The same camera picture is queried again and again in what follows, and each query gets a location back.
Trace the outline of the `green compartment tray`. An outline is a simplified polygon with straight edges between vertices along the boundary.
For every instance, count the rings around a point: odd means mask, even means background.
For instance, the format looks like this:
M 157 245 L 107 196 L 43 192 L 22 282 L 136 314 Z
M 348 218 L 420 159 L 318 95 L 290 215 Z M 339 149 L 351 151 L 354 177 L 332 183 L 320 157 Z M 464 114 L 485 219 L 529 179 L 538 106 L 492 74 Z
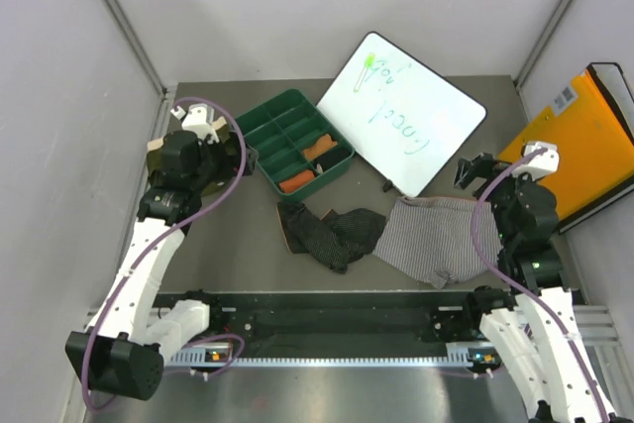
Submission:
M 298 89 L 288 89 L 237 118 L 247 146 L 258 155 L 258 167 L 276 189 L 280 199 L 301 202 L 339 178 L 350 168 L 355 150 L 344 136 L 319 112 Z M 330 134 L 351 155 L 319 174 L 302 150 L 312 146 L 321 136 Z M 297 173 L 311 169 L 315 178 L 291 194 L 280 191 L 278 184 Z

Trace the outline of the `black dotted underwear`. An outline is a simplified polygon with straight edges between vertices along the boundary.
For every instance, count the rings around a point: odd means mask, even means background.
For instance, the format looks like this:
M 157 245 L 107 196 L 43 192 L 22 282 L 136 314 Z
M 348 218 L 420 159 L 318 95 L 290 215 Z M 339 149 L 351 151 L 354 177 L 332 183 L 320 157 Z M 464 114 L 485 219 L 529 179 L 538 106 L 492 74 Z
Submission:
M 278 202 L 276 210 L 289 251 L 310 255 L 339 274 L 373 252 L 387 223 L 385 216 L 366 208 L 344 214 L 329 210 L 322 218 L 304 203 Z

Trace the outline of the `olive green underwear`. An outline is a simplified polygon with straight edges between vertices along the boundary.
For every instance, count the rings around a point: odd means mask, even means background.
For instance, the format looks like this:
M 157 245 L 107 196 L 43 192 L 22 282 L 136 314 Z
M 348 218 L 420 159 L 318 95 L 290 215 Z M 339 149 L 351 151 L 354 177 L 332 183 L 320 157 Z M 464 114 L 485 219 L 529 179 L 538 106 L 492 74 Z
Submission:
M 233 178 L 241 147 L 229 122 L 188 114 L 181 127 L 148 143 L 146 166 L 151 187 L 209 195 Z

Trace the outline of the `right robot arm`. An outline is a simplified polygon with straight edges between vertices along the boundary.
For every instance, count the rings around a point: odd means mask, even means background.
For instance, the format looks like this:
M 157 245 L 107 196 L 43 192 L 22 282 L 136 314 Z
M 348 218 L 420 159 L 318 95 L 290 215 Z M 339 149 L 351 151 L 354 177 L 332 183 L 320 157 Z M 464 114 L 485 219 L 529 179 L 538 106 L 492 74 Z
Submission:
M 539 181 L 558 163 L 557 152 L 546 147 L 515 163 L 490 154 L 460 160 L 456 187 L 484 181 L 470 223 L 475 251 L 511 287 L 472 292 L 462 324 L 470 337 L 492 344 L 529 421 L 618 422 L 589 362 L 551 243 L 559 225 L 557 200 Z

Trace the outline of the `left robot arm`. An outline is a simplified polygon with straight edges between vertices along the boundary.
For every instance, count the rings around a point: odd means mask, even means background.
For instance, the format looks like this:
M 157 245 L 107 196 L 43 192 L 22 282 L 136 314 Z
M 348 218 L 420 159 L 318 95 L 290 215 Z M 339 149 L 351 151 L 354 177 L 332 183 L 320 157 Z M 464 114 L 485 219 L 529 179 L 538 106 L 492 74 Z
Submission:
M 85 404 L 94 391 L 147 400 L 165 366 L 193 337 L 214 340 L 224 331 L 223 314 L 196 299 L 178 301 L 151 323 L 150 313 L 165 271 L 201 215 L 203 192 L 243 169 L 235 136 L 215 141 L 190 131 L 167 134 L 156 151 L 133 227 L 133 237 L 113 285 L 85 330 L 73 331 L 66 355 Z

